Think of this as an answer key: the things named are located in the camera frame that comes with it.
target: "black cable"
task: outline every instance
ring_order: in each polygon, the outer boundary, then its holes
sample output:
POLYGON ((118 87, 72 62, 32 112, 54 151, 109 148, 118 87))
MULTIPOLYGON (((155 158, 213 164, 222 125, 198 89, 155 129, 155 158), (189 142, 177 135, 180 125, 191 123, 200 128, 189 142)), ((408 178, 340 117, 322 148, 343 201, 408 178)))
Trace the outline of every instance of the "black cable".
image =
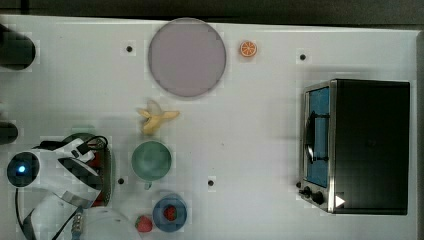
POLYGON ((22 221, 21 221, 21 217, 20 217, 20 215, 19 215, 19 208, 18 208, 18 188, 16 189, 16 192, 15 192, 15 210, 16 210, 16 218, 18 219, 18 224, 19 224, 19 227, 21 227, 21 230, 22 230, 22 232, 24 232, 24 224, 22 224, 22 221))
POLYGON ((68 222, 75 216, 75 214, 77 213, 78 208, 75 210, 74 213, 72 213, 71 216, 69 216, 68 220, 66 220, 66 222, 62 225, 62 227, 59 229, 59 231, 56 232, 56 235, 54 235, 54 237, 52 238, 52 240, 56 240, 60 233, 63 231, 63 229, 65 228, 65 226, 68 224, 68 222))
POLYGON ((107 141, 107 138, 104 137, 104 136, 94 136, 94 137, 91 137, 88 140, 86 140, 84 143, 88 145, 88 143, 90 141, 92 141, 94 139, 97 139, 97 138, 103 139, 104 146, 98 147, 98 148, 90 147, 90 150, 103 150, 103 149, 105 149, 107 147, 107 145, 109 144, 109 142, 107 141))

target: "black toaster oven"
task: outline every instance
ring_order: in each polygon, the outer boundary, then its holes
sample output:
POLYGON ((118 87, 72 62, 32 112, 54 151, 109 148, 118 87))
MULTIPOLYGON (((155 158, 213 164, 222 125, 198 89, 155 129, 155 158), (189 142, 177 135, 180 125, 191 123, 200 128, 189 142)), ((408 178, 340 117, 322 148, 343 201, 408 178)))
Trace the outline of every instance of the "black toaster oven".
POLYGON ((301 197, 329 213, 405 215, 408 82, 334 79, 304 91, 301 197))

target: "round plate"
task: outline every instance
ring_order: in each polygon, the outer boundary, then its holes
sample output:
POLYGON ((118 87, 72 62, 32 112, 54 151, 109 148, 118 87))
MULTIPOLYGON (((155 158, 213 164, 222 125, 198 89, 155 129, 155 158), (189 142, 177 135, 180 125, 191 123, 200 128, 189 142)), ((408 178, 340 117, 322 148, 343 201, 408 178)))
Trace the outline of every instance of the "round plate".
POLYGON ((156 82, 170 93, 194 97, 210 91, 225 70, 226 53, 219 34, 207 23, 179 18, 163 26, 149 48, 156 82))

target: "white tabletop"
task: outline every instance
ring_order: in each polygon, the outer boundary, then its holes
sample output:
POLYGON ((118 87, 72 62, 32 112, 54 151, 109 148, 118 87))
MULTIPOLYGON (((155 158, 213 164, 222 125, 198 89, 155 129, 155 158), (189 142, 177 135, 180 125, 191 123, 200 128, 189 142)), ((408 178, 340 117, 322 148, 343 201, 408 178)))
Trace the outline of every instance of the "white tabletop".
MULTIPOLYGON (((155 229, 143 239, 416 239, 416 31, 212 23, 226 46, 226 70, 212 92, 182 99, 159 87, 147 67, 150 40, 165 22, 3 15, 0 23, 26 32, 38 48, 30 69, 0 69, 1 118, 20 130, 16 143, 0 146, 1 168, 17 151, 91 125, 110 140, 116 180, 125 180, 116 185, 114 209, 135 222, 168 192, 188 205, 182 230, 155 229), (255 57, 239 54, 243 40, 257 44, 255 57), (336 77, 411 82, 407 216, 328 215, 297 196, 301 92, 336 77), (130 158, 145 139, 136 109, 148 99, 181 115, 155 136, 174 161, 146 191, 130 158)), ((14 188, 0 177, 7 192, 0 202, 8 203, 0 232, 20 239, 14 188)))

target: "green mug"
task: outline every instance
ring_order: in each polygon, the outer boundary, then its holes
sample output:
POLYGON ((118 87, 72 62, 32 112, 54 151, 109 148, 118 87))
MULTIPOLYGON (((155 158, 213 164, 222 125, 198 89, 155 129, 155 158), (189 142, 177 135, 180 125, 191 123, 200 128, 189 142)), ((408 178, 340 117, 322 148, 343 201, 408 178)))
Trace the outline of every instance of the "green mug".
POLYGON ((165 145, 146 141, 134 150, 131 165, 135 174, 147 182, 144 189, 148 190, 153 181, 163 178, 169 172, 171 162, 171 152, 165 145))

